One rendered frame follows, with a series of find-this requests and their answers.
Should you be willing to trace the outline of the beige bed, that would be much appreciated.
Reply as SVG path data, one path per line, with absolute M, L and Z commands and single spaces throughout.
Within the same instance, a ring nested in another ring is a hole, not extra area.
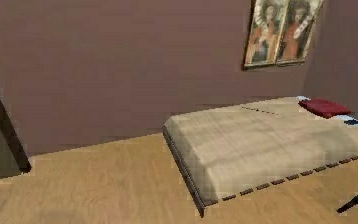
M 163 136 L 200 215 L 205 208 L 358 159 L 358 125 L 304 96 L 174 115 Z

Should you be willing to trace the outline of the framed figure painting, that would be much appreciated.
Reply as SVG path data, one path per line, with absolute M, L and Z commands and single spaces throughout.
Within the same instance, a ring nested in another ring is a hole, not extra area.
M 325 0 L 252 0 L 242 69 L 305 62 Z

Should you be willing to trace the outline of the red pillow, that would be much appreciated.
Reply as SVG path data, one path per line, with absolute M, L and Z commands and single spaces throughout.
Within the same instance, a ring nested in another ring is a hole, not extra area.
M 299 105 L 307 111 L 325 119 L 329 119 L 337 115 L 348 115 L 351 113 L 350 109 L 341 104 L 319 98 L 301 100 Z

